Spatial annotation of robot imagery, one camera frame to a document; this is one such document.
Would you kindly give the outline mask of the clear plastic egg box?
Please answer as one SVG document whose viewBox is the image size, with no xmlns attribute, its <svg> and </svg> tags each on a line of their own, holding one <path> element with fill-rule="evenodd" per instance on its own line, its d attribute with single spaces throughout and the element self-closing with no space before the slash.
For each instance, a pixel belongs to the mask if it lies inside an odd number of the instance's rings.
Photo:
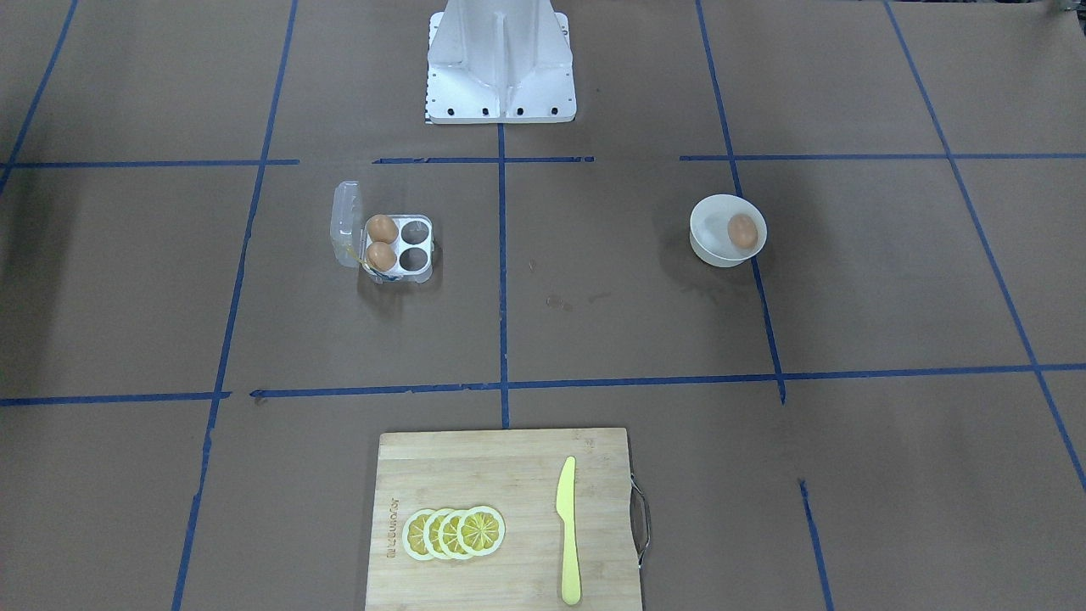
<svg viewBox="0 0 1086 611">
<path fill-rule="evenodd" d="M 359 268 L 374 283 L 426 283 L 434 269 L 434 224 L 424 214 L 387 214 L 399 225 L 394 244 L 397 263 L 380 273 L 365 262 L 365 250 L 372 243 L 367 236 L 367 213 L 357 181 L 336 187 L 329 224 L 329 238 L 336 260 L 348 268 Z"/>
</svg>

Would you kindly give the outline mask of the yellow plastic knife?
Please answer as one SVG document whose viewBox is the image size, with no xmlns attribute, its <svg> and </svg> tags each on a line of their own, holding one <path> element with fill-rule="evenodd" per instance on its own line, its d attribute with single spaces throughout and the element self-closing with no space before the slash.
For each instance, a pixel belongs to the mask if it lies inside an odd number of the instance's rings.
<svg viewBox="0 0 1086 611">
<path fill-rule="evenodd" d="M 563 525 L 559 591 L 563 603 L 578 606 L 582 598 L 580 563 L 574 534 L 574 456 L 567 456 L 556 485 L 556 513 Z"/>
</svg>

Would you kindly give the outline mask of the white bowl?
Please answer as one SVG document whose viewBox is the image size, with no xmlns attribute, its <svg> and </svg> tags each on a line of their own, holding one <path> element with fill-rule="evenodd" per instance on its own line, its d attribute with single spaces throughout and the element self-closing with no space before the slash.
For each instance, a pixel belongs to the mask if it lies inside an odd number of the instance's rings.
<svg viewBox="0 0 1086 611">
<path fill-rule="evenodd" d="M 728 221 L 734 214 L 748 214 L 758 225 L 759 241 L 755 249 L 734 247 L 728 237 Z M 710 266 L 729 268 L 740 266 L 760 254 L 769 236 L 763 213 L 744 198 L 733 194 L 714 194 L 703 198 L 691 211 L 689 239 L 691 250 Z"/>
</svg>

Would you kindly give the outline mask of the bamboo cutting board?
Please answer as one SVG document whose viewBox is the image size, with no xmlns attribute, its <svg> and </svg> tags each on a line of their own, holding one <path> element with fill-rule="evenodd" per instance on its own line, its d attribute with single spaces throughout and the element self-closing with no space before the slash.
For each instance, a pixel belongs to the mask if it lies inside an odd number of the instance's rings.
<svg viewBox="0 0 1086 611">
<path fill-rule="evenodd" d="M 555 500 L 574 456 L 577 610 L 640 610 L 630 442 L 621 427 L 387 433 L 372 500 L 367 610 L 566 610 L 559 591 L 563 525 Z M 495 507 L 506 534 L 494 553 L 419 562 L 405 521 L 420 509 Z"/>
</svg>

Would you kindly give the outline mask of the brown egg front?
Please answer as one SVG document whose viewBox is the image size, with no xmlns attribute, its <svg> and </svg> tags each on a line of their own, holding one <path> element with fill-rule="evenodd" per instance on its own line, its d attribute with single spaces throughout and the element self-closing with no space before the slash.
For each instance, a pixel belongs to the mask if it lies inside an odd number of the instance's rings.
<svg viewBox="0 0 1086 611">
<path fill-rule="evenodd" d="M 365 262 L 369 265 L 372 270 L 380 273 L 387 273 L 391 271 L 395 264 L 397 263 L 397 255 L 395 249 L 391 244 L 384 241 L 372 241 L 371 244 L 365 250 Z"/>
</svg>

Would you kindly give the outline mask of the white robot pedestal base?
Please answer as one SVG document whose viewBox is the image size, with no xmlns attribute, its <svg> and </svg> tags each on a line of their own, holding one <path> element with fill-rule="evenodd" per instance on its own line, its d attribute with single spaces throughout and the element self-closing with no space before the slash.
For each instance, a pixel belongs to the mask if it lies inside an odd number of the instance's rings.
<svg viewBox="0 0 1086 611">
<path fill-rule="evenodd" d="M 550 1 L 450 1 L 429 20 L 424 120 L 574 120 L 569 20 Z"/>
</svg>

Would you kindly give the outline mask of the brown egg back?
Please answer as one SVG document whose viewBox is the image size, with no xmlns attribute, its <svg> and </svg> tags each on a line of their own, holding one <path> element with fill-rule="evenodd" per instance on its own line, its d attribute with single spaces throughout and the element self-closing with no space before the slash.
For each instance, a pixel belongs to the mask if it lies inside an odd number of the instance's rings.
<svg viewBox="0 0 1086 611">
<path fill-rule="evenodd" d="M 366 222 L 366 232 L 372 241 L 394 244 L 399 237 L 399 225 L 387 214 L 375 214 Z"/>
</svg>

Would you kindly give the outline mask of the brown egg from bowl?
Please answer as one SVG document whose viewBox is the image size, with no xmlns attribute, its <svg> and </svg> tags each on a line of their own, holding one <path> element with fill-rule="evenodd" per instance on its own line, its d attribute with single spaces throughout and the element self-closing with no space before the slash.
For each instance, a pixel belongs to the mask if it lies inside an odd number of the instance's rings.
<svg viewBox="0 0 1086 611">
<path fill-rule="evenodd" d="M 728 221 L 728 237 L 736 249 L 755 249 L 759 241 L 758 225 L 748 214 L 734 214 Z"/>
</svg>

